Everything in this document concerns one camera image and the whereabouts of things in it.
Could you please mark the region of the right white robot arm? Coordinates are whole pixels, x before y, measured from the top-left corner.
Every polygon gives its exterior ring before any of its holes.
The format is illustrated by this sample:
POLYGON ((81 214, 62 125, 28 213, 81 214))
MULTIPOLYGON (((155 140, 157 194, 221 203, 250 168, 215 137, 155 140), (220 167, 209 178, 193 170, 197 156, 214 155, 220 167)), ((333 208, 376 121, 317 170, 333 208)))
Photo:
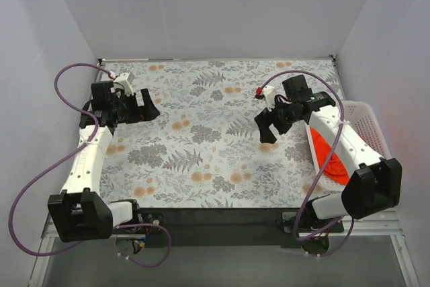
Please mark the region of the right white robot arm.
POLYGON ((347 123, 345 108, 333 88, 315 93, 307 85, 306 71, 291 71, 283 81, 284 95, 268 81, 255 93, 265 101, 265 109, 255 116, 262 143, 273 144, 271 131, 286 134, 294 123, 305 122, 329 145, 329 157, 338 156, 349 181, 342 192, 319 198, 307 195, 294 217, 292 231, 307 228, 320 233, 344 216, 360 220, 398 206, 402 166, 395 158, 387 159, 373 150, 347 123))

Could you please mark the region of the orange t shirt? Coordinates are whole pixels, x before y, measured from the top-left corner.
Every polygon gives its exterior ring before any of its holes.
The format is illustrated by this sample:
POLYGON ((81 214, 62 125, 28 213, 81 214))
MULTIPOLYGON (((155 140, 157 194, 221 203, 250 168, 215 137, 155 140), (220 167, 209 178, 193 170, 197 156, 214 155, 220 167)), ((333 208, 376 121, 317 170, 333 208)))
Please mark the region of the orange t shirt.
MULTIPOLYGON (((310 133, 312 136, 312 142, 314 144, 318 166, 321 168, 329 156, 331 146, 315 129, 310 128, 310 133)), ((327 166, 324 168, 323 173, 328 178, 342 186, 346 186, 350 179, 344 164, 336 153, 334 153, 330 158, 327 166)))

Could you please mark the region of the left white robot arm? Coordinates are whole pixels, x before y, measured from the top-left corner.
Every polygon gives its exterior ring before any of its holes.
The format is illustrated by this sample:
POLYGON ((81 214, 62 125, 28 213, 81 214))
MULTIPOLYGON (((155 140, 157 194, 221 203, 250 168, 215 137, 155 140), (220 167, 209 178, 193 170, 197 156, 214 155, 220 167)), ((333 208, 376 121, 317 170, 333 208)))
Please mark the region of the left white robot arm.
POLYGON ((127 81, 92 83, 91 99, 83 106, 79 122, 79 142, 84 148, 75 155, 60 193, 48 199, 61 241, 107 239, 120 225, 128 233, 142 228, 136 200, 106 203, 100 196, 103 162, 118 125, 152 121, 160 114, 149 91, 140 92, 142 105, 127 81))

